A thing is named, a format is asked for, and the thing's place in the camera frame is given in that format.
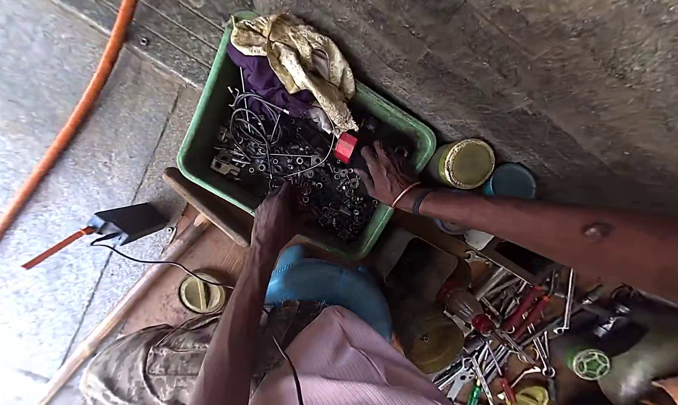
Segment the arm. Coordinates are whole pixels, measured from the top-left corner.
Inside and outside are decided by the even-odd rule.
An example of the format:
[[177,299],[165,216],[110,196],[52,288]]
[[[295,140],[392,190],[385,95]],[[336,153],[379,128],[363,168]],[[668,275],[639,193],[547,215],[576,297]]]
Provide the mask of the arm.
[[191,405],[249,401],[257,325],[276,258],[294,235],[288,182],[257,209],[252,244],[234,292],[213,333]]
[[[379,145],[374,148],[362,150],[373,178],[367,188],[391,204],[413,180]],[[410,190],[398,209],[411,211],[421,192]],[[676,217],[440,189],[424,199],[419,213],[496,235],[579,273],[610,277],[678,303]]]

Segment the camouflage clothing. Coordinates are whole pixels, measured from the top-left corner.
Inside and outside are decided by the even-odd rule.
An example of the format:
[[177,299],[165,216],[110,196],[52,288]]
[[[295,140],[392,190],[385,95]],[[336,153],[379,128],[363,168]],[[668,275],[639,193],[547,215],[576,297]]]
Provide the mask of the camouflage clothing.
[[[326,308],[288,301],[262,319],[252,387],[283,363],[272,335],[286,348]],[[156,325],[124,336],[96,355],[80,389],[90,405],[186,404],[220,314],[190,319],[181,327]]]

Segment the concrete wall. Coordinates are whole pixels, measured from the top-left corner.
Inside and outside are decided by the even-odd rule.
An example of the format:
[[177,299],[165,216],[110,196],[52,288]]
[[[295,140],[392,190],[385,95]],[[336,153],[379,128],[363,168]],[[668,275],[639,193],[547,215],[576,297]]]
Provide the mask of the concrete wall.
[[678,215],[678,0],[255,0],[330,35],[444,140],[488,140],[544,198]]

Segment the blue lid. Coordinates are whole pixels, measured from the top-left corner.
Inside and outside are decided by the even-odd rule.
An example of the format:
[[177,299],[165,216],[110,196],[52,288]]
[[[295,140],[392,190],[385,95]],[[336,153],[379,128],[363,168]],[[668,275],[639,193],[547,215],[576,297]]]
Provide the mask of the blue lid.
[[504,195],[507,197],[534,198],[536,180],[531,172],[518,163],[504,163],[494,170],[484,183],[484,195]]

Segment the orange hose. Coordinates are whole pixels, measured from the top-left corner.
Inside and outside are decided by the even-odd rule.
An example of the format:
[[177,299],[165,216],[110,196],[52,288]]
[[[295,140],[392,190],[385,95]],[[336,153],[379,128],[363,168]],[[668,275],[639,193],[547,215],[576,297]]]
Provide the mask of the orange hose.
[[36,191],[38,185],[41,183],[59,160],[66,147],[71,143],[77,130],[84,122],[84,119],[91,112],[96,99],[98,99],[101,89],[111,74],[111,70],[116,63],[118,54],[126,39],[126,32],[128,25],[134,18],[134,10],[136,9],[136,2],[138,0],[123,0],[116,15],[116,21],[111,29],[109,41],[104,49],[104,54],[101,55],[99,66],[94,72],[94,76],[89,81],[89,85],[84,90],[79,103],[74,107],[74,111],[69,116],[69,119],[64,124],[64,127],[55,137],[54,141],[46,150],[44,157],[35,165],[31,174],[19,189],[16,190],[14,196],[11,198],[3,214],[0,217],[0,242],[6,234],[6,231],[13,225],[16,218],[21,213],[21,209],[26,205],[26,202],[31,198]]
[[68,238],[65,238],[63,241],[59,242],[58,244],[55,244],[52,247],[46,249],[43,253],[41,253],[38,256],[34,257],[33,259],[29,260],[27,263],[21,264],[21,267],[29,270],[31,267],[34,267],[37,264],[48,259],[51,255],[58,252],[59,250],[61,250],[61,249],[65,248],[66,246],[74,243],[78,238],[82,237],[83,235],[91,235],[94,232],[96,232],[96,228],[94,228],[93,226],[87,226],[86,228],[83,228],[82,230],[80,230],[78,232],[74,232]]

